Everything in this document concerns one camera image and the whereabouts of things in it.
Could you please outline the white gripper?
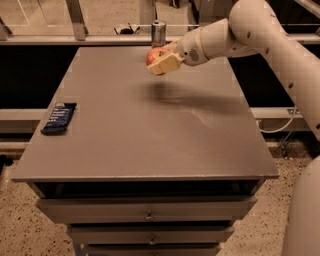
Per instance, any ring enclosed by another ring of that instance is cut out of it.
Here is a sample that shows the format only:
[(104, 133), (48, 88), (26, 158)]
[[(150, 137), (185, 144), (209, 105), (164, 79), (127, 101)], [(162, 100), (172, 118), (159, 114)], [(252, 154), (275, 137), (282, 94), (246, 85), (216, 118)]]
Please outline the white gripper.
[(161, 48), (167, 53), (162, 60), (147, 66), (154, 75), (162, 75), (178, 70), (182, 62), (188, 66), (198, 66), (209, 61), (201, 42), (201, 28), (187, 32), (179, 41), (174, 40)]

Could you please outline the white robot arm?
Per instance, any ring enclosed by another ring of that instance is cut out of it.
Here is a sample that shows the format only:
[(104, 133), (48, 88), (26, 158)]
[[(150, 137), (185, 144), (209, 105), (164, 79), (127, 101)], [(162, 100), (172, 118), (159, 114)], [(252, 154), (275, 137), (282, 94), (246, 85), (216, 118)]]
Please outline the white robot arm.
[[(227, 18), (150, 50), (148, 70), (162, 75), (183, 64), (260, 54), (320, 140), (320, 60), (288, 36), (265, 0), (238, 0)], [(281, 256), (320, 256), (320, 157), (298, 178), (289, 207)]]

